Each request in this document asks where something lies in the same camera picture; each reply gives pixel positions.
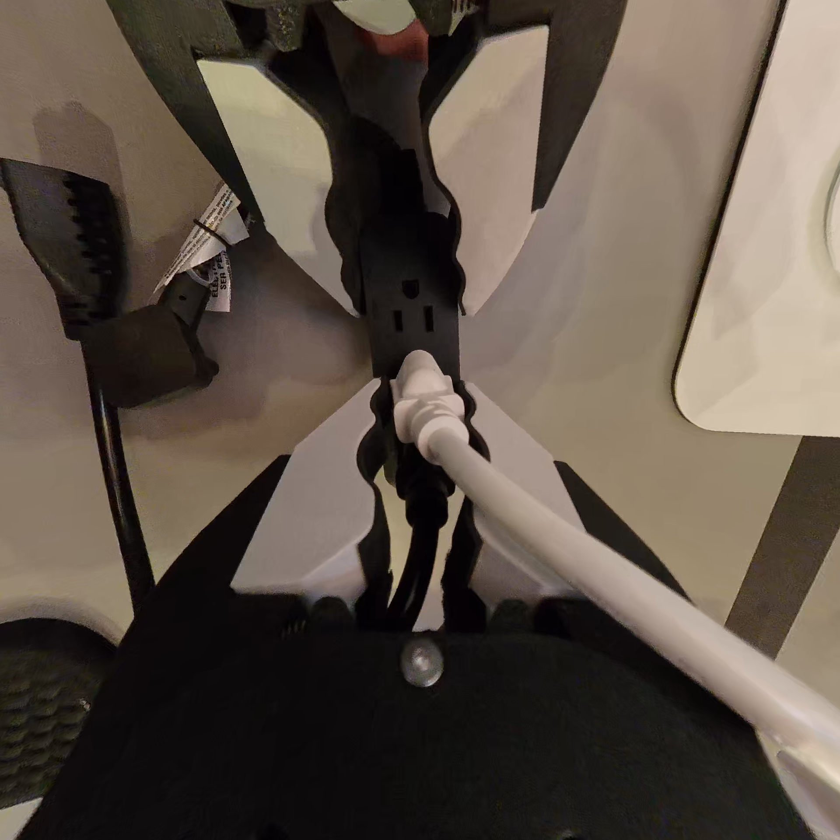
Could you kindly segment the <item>black ribbed plug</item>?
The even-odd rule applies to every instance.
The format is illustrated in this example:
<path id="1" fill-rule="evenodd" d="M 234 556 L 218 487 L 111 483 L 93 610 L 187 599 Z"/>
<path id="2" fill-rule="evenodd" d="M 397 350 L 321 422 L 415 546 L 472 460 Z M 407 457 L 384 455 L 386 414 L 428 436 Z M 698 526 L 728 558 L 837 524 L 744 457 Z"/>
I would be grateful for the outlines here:
<path id="1" fill-rule="evenodd" d="M 56 167 L 1 160 L 18 234 L 54 293 L 66 337 L 83 340 L 118 312 L 127 257 L 108 183 Z"/>

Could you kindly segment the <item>white stand base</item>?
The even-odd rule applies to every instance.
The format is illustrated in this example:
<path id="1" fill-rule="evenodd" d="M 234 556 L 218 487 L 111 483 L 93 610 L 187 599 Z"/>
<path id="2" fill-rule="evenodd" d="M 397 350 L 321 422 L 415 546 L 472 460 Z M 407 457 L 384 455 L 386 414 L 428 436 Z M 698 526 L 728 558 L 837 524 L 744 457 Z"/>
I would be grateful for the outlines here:
<path id="1" fill-rule="evenodd" d="M 680 352 L 713 432 L 837 438 L 839 2 L 781 2 Z"/>

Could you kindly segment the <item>white warning label tag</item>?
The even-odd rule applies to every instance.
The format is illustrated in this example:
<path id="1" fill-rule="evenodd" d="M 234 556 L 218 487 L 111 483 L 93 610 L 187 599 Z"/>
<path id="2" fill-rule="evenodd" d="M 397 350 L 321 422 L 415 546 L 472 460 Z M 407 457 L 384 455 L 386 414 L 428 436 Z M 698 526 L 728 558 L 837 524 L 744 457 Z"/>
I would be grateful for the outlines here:
<path id="1" fill-rule="evenodd" d="M 232 304 L 233 247 L 249 237 L 240 201 L 222 183 L 203 214 L 192 221 L 192 228 L 169 269 L 157 283 L 151 301 L 171 285 L 177 275 L 187 274 L 209 289 L 208 312 L 229 313 Z"/>

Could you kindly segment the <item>black power strip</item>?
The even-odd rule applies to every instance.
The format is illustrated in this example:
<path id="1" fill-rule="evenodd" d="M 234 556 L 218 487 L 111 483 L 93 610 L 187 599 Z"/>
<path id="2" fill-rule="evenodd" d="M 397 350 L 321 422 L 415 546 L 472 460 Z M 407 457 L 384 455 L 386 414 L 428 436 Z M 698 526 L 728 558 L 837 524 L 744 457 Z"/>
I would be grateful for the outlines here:
<path id="1" fill-rule="evenodd" d="M 396 464 L 392 399 L 386 383 L 415 350 L 430 353 L 442 372 L 460 380 L 459 294 L 455 228 L 427 209 L 416 154 L 389 143 L 359 152 L 362 217 L 358 233 L 360 301 L 381 381 L 373 397 L 374 471 Z"/>

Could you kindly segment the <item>dark grey tape strip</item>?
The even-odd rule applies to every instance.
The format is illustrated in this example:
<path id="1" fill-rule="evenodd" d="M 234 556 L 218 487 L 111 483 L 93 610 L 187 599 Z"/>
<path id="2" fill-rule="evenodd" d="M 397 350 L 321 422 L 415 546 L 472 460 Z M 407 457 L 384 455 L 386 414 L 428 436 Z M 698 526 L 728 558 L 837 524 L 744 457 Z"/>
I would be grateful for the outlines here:
<path id="1" fill-rule="evenodd" d="M 776 658 L 839 529 L 839 440 L 803 437 L 726 628 Z"/>

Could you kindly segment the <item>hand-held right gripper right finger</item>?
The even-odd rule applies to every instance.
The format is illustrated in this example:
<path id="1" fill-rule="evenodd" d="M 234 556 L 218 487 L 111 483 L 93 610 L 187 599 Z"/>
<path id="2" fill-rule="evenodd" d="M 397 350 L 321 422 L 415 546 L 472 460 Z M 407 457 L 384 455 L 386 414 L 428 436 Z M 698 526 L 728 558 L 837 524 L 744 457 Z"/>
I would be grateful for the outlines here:
<path id="1" fill-rule="evenodd" d="M 495 468 L 571 526 L 585 532 L 551 454 L 476 385 L 462 381 L 470 445 Z M 519 601 L 535 608 L 583 594 L 523 553 L 512 537 L 465 498 L 446 557 L 446 627 L 484 628 L 498 606 Z"/>

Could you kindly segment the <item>black flat plug block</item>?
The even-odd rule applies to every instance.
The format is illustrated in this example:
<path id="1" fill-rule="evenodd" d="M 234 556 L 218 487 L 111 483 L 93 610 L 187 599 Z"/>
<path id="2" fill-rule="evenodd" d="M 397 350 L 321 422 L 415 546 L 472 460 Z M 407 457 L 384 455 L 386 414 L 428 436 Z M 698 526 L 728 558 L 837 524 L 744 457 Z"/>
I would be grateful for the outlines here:
<path id="1" fill-rule="evenodd" d="M 200 344 L 196 325 L 159 305 L 89 328 L 80 346 L 105 402 L 117 408 L 203 389 L 219 371 Z"/>

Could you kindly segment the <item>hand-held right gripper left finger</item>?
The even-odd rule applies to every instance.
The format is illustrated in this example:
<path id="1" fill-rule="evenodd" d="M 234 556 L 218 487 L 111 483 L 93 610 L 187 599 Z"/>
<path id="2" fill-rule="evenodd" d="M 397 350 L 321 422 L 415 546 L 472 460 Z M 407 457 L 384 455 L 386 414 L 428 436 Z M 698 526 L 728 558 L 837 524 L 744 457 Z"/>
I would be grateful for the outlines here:
<path id="1" fill-rule="evenodd" d="M 371 381 L 305 437 L 232 580 L 240 594 L 336 597 L 349 606 L 391 583 L 391 535 L 375 476 L 385 462 Z"/>

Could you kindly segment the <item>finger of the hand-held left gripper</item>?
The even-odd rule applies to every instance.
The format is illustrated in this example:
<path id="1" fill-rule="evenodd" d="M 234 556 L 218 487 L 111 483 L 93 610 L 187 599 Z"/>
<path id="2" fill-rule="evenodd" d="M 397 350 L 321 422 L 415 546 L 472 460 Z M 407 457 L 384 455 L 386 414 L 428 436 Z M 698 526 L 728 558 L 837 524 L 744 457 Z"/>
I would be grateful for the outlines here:
<path id="1" fill-rule="evenodd" d="M 432 105 L 434 174 L 452 200 L 460 303 L 474 316 L 505 279 L 534 207 L 550 27 L 479 36 Z"/>
<path id="2" fill-rule="evenodd" d="M 358 317 L 327 226 L 333 166 L 323 127 L 257 59 L 202 58 L 197 67 L 266 231 L 321 289 Z"/>

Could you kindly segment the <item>dark textured round object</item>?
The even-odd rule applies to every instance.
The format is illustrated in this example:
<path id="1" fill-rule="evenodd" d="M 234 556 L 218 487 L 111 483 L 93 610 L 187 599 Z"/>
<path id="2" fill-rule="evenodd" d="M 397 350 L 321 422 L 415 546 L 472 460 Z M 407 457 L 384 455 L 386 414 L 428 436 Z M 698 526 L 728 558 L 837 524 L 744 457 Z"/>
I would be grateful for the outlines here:
<path id="1" fill-rule="evenodd" d="M 1 807 L 41 798 L 73 750 L 116 655 L 58 618 L 1 624 Z"/>

